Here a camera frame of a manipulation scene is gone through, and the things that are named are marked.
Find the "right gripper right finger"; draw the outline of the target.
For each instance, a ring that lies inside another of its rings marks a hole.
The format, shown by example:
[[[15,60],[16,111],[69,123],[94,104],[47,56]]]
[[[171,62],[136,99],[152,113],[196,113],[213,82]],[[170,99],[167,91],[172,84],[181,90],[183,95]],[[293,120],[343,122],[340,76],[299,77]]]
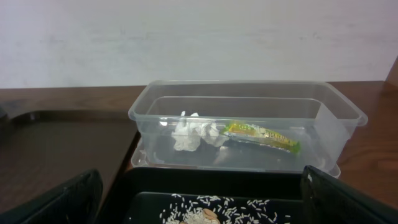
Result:
[[[307,223],[397,224],[397,210],[313,166],[305,166],[300,187]]]

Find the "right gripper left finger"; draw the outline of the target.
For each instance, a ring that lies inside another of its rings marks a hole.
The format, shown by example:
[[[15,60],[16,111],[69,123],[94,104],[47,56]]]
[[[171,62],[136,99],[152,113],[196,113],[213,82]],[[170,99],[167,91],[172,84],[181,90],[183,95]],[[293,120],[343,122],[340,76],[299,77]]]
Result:
[[[1,214],[1,224],[94,223],[103,193],[96,169],[87,170],[48,192]]]

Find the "green orange snack wrapper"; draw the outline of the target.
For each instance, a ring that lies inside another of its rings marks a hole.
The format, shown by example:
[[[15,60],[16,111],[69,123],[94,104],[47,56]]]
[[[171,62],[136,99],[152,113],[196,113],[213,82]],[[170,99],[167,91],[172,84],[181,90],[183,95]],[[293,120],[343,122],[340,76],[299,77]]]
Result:
[[[293,154],[298,154],[301,151],[299,141],[255,124],[234,121],[226,125],[220,133],[235,141],[272,147]]]

